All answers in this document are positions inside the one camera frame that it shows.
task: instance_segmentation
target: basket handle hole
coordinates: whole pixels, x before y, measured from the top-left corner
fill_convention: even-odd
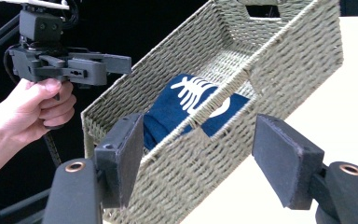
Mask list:
[[[277,6],[246,6],[251,18],[280,18],[281,14]]]

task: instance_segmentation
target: white table surface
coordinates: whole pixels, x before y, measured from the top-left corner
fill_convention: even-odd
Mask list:
[[[286,122],[325,151],[324,164],[358,165],[358,17],[340,18],[344,64]],[[309,211],[282,205],[248,157],[182,224],[316,223]]]

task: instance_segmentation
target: black mount bracket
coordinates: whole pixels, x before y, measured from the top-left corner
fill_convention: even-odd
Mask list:
[[[102,209],[129,205],[144,153],[143,115],[120,119],[91,159],[61,164],[51,189],[0,210],[0,223],[102,223]]]
[[[253,156],[284,207],[319,206],[318,224],[358,223],[358,166],[323,164],[324,151],[283,120],[258,115]]]

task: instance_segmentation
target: copper ring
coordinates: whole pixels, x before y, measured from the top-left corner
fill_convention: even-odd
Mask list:
[[[339,169],[349,175],[358,175],[358,168],[349,164],[341,164],[339,165]]]
[[[86,164],[81,161],[75,161],[74,163],[71,163],[65,167],[65,171],[68,173],[73,173],[82,170]]]

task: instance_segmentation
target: black cable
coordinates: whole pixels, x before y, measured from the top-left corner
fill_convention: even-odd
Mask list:
[[[55,146],[53,136],[51,133],[46,133],[43,135],[43,140],[45,140],[46,146],[48,147],[48,152],[50,153],[51,158],[53,159],[54,165],[58,168],[61,164],[60,154],[58,153],[57,147]]]
[[[71,18],[63,23],[62,28],[64,30],[74,28],[79,22],[79,9],[75,0],[68,0],[68,2],[70,2],[68,5],[71,10]],[[62,10],[62,15],[67,19],[64,10]]]
[[[8,58],[9,58],[9,50],[13,49],[13,48],[17,48],[20,44],[17,45],[13,45],[10,46],[7,50],[5,50],[5,54],[4,54],[4,67],[5,67],[5,71],[7,72],[8,76],[10,77],[10,79],[13,81],[14,84],[17,85],[17,83],[19,83],[18,80],[16,80],[16,78],[14,78],[14,74],[12,73],[12,70],[9,68],[8,66]]]

